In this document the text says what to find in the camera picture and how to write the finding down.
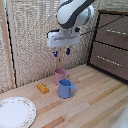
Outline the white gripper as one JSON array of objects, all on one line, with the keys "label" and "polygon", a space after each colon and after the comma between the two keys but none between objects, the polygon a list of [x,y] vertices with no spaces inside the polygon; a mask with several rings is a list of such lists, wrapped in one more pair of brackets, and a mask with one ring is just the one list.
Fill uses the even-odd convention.
[{"label": "white gripper", "polygon": [[[54,49],[54,57],[57,57],[58,50],[56,47],[62,47],[62,46],[71,46],[75,45],[80,40],[80,33],[74,32],[71,34],[62,34],[59,29],[49,31],[47,33],[47,46],[49,48],[55,48]],[[71,48],[68,47],[66,50],[66,55],[70,55]]]}]

